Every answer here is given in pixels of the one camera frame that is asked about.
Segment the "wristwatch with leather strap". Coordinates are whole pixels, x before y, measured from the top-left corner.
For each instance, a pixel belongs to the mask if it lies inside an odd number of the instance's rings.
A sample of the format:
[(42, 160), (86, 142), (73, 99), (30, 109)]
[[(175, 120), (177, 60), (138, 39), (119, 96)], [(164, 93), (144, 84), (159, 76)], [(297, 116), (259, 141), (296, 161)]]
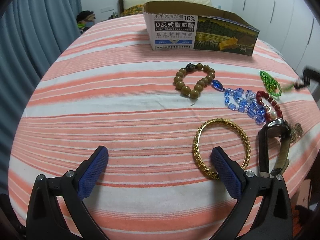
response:
[[(289, 166), (291, 128), (286, 120), (277, 118), (266, 123), (258, 132), (259, 176), (273, 178), (283, 175)], [(277, 150), (272, 170), (269, 166), (269, 150)]]

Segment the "dark plush toy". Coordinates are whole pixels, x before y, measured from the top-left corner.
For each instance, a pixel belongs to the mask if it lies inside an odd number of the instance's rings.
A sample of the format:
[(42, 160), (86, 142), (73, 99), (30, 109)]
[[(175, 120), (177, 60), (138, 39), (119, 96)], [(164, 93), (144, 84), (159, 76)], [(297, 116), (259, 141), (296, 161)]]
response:
[(90, 27), (95, 25), (95, 13), (90, 10), (81, 11), (76, 17), (76, 22), (80, 34), (83, 34)]

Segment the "printed cardboard box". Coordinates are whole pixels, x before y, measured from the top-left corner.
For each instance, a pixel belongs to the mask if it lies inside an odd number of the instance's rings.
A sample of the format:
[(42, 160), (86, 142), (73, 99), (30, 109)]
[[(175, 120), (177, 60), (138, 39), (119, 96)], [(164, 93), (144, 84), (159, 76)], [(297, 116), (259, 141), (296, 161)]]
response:
[(153, 50), (193, 49), (251, 56), (259, 30), (235, 13), (182, 1), (144, 4)]

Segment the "white wardrobe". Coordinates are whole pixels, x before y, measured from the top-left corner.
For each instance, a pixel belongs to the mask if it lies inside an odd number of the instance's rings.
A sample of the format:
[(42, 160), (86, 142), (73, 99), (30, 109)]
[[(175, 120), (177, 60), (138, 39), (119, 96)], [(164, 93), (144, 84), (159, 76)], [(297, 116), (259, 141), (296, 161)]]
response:
[(304, 0), (233, 0), (232, 11), (259, 29), (258, 38), (297, 73), (319, 69), (319, 22)]

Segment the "pink striped bed sheet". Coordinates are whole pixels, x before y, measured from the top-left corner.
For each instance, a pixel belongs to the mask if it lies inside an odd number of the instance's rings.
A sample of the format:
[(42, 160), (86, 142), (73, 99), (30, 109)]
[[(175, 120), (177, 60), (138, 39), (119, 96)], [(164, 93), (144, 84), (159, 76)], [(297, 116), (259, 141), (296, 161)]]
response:
[(182, 97), (173, 79), (188, 63), (209, 65), (234, 89), (263, 89), (261, 70), (281, 85), (297, 78), (261, 41), (252, 56), (154, 51), (142, 15), (96, 24), (49, 68), (23, 112), (9, 164), (9, 197), (19, 221), (26, 222), (39, 174), (62, 176), (103, 145), (107, 169), (84, 202), (108, 237), (209, 239), (235, 201), (195, 165), (194, 135), (207, 120), (232, 120), (249, 137), (248, 169), (256, 171), (260, 127), (228, 109), (212, 87), (196, 101)]

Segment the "blue curtain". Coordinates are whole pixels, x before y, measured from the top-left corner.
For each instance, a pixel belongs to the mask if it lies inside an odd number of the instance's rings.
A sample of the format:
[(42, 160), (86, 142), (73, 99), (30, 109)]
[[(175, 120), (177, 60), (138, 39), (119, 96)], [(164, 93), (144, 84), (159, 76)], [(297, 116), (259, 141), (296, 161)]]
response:
[(1, 193), (13, 139), (35, 88), (80, 35), (80, 0), (1, 0)]

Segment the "gold bangle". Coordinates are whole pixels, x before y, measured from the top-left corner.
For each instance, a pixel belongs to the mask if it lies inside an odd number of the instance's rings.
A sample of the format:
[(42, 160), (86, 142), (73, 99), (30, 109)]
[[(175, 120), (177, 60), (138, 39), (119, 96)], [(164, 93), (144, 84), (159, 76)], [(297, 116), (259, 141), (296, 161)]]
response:
[[(236, 161), (232, 161), (221, 147), (216, 147), (213, 149), (212, 163), (216, 169), (216, 172), (204, 163), (200, 154), (199, 142), (204, 129), (207, 126), (211, 125), (226, 126), (233, 130), (240, 137), (245, 150), (244, 161), (241, 166), (239, 166), (239, 164)], [(222, 177), (222, 179), (225, 180), (227, 178), (227, 174), (229, 173), (231, 177), (236, 178), (238, 176), (238, 173), (241, 175), (242, 170), (244, 171), (247, 168), (250, 161), (250, 157), (251, 145), (247, 134), (239, 125), (232, 122), (231, 120), (222, 118), (210, 119), (204, 122), (197, 129), (197, 132), (193, 139), (193, 159), (196, 166), (205, 177), (214, 180), (218, 180), (220, 177)]]

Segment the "yellow floral blanket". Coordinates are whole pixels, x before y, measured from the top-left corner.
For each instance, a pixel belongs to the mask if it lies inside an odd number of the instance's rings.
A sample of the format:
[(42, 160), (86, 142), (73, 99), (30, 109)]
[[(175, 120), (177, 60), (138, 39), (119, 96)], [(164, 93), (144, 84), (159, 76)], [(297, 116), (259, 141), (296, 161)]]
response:
[(121, 13), (121, 17), (142, 14), (144, 10), (143, 4), (134, 5)]

